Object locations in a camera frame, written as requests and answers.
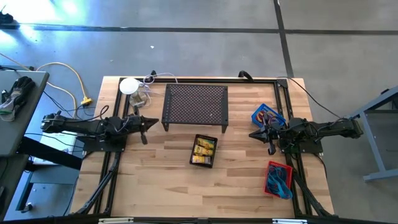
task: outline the wooden table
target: wooden table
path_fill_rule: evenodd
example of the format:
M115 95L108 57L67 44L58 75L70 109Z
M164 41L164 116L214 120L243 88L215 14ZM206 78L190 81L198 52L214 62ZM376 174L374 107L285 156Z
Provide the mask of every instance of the wooden table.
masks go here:
M104 77L96 114L109 105L111 116L120 77ZM301 85L304 82L296 78ZM263 192L264 174L270 160L285 164L283 154L269 156L268 145L251 139L248 134L258 127L251 122L252 113L261 103L276 109L274 88L270 84L228 85L229 126L225 134L220 126L171 124L165 132L157 123L147 133L148 145L139 134L128 137L119 166L112 216L125 217L229 217L270 218L294 217L291 200L283 200ZM152 91L164 94L165 84L154 83ZM289 82L289 93L295 117L312 120L306 93ZM151 94L152 104L141 108L148 118L161 118L164 97ZM285 113L285 102L282 100ZM218 138L212 169L189 164L196 134ZM83 161L73 198L71 212L77 211L97 187L103 152L94 152ZM311 154L303 154L308 188L333 213L328 184L321 162ZM297 187L300 207L302 192ZM103 206L108 189L104 191Z

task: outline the gray floor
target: gray floor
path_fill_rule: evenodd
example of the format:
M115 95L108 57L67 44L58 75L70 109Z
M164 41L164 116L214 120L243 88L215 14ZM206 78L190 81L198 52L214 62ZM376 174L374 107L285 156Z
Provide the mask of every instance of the gray floor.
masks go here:
M280 6L287 29L398 29L397 1L280 0ZM24 1L22 7L15 1L4 12L13 13L19 22L41 24L277 28L270 0L123 0L117 4L94 0L56 4ZM54 61L70 64L80 72L94 99L104 75L146 75L151 70L179 76L235 77L240 70L254 77L286 75L278 34L67 32L25 27L0 31L0 39L0 51L26 65L37 67ZM295 77L304 78L309 92L340 115L398 84L398 35L287 35L287 43ZM10 63L0 58L0 64ZM46 71L51 82L71 90L78 100L82 98L72 72L57 66ZM72 108L68 95L50 87L46 91L64 107ZM315 103L310 104L315 121L334 119ZM43 97L29 131L39 131L35 120L55 110ZM367 140L335 137L325 138L322 143L336 214L396 222L398 179L368 184L362 180L363 175L377 171ZM11 207L6 218L61 215L72 187L73 181L68 185L35 185L37 191L29 199L35 210L20 214ZM54 204L54 198L63 203Z

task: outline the black glove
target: black glove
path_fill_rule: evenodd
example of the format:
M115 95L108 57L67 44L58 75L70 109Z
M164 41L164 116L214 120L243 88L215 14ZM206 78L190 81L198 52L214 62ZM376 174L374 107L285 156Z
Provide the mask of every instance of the black glove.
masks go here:
M3 121L14 121L16 115L26 104L26 98L29 92L35 87L31 78L18 78L10 92L3 90L1 92L0 118Z
M14 21L14 18L12 15L10 14L3 14L2 12L0 12L0 24L8 24L8 23L12 23Z

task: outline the blue box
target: blue box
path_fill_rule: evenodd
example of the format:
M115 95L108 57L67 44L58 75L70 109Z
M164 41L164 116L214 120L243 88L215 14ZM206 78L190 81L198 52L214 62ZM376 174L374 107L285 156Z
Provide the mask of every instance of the blue box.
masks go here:
M254 114L251 116L251 121L259 126L260 128L262 127L262 123L260 123L257 119L256 116L258 112L260 111L265 111L269 116L276 116L278 117L278 122L279 125L283 126L286 123L286 119L283 118L279 113L276 113L273 109L271 109L269 106L267 106L265 103L263 103L257 110L254 112Z

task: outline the black tray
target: black tray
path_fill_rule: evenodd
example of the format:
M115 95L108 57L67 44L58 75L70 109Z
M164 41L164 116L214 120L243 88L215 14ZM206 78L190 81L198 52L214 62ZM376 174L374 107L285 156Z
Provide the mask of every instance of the black tray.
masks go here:
M197 139L198 138L202 138L202 139L206 139L206 140L210 140L214 142L214 149L213 149L213 155L211 156L211 164L198 164L198 163L193 163L192 162L192 156L194 155L194 149L195 149L195 145L197 144ZM189 159L189 163L195 166L200 166L200 167L206 167L206 168L213 168L213 163L214 163L214 158L216 156L216 149L217 149L217 138L213 138L210 136L204 136L201 134L197 134L195 136L195 141L193 142L193 146L192 146L192 152L191 152L191 158Z

